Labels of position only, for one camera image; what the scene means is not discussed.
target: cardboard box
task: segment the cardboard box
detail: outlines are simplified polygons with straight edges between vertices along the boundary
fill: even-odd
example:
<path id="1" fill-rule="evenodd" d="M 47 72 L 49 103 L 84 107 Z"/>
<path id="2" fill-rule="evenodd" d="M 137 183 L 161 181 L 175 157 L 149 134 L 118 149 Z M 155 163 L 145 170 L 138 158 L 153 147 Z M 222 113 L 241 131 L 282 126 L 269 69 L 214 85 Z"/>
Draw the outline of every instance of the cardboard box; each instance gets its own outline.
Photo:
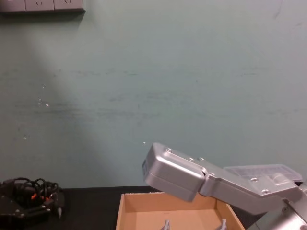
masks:
<path id="1" fill-rule="evenodd" d="M 227 230 L 244 230 L 231 207 L 211 197 L 190 203 L 166 193 L 122 194 L 116 230 L 161 230 L 166 220 L 171 230 L 216 230 L 222 219 Z"/>

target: painted wall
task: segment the painted wall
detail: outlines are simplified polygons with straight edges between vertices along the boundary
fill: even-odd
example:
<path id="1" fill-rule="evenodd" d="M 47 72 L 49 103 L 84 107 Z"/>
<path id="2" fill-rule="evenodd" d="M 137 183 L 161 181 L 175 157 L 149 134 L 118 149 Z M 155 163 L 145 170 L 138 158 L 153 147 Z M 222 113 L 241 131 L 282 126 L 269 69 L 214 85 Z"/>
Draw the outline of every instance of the painted wall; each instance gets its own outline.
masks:
<path id="1" fill-rule="evenodd" d="M 154 141 L 307 173 L 307 2 L 85 0 L 1 18 L 0 180 L 143 185 Z"/>

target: black table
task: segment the black table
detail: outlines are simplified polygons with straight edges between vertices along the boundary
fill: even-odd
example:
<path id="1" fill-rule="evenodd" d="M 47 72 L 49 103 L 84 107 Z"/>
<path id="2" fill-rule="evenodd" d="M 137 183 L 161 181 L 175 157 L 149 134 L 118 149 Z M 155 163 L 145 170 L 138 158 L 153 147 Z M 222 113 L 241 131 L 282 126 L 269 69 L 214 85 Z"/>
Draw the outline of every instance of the black table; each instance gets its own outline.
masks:
<path id="1" fill-rule="evenodd" d="M 148 186 L 64 189 L 66 209 L 63 217 L 52 217 L 29 230 L 115 230 L 122 193 L 155 192 Z M 253 216 L 233 208 L 245 228 L 261 215 Z"/>

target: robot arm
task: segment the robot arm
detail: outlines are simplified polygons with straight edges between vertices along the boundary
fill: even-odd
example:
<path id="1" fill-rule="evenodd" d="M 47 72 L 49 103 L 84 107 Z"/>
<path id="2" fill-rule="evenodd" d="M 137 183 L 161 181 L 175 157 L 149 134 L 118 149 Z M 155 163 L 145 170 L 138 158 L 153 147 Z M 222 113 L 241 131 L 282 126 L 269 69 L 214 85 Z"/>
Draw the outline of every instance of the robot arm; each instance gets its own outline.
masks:
<path id="1" fill-rule="evenodd" d="M 186 201 L 197 193 L 212 196 L 251 214 L 281 209 L 296 203 L 302 190 L 280 173 L 273 177 L 243 179 L 203 158 L 193 159 L 154 143 L 143 163 L 145 182 Z"/>

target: wall socket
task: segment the wall socket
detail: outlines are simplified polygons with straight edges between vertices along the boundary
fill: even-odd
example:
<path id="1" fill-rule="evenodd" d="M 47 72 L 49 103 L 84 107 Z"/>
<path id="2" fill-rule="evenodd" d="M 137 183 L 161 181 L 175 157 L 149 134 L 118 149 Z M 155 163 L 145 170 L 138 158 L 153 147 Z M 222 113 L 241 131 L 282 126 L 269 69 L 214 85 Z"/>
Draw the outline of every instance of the wall socket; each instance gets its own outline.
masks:
<path id="1" fill-rule="evenodd" d="M 0 0 L 0 12 L 24 12 L 24 0 Z"/>
<path id="2" fill-rule="evenodd" d="M 25 0 L 27 12 L 54 11 L 53 0 Z"/>
<path id="3" fill-rule="evenodd" d="M 54 0 L 56 11 L 82 11 L 83 0 Z"/>

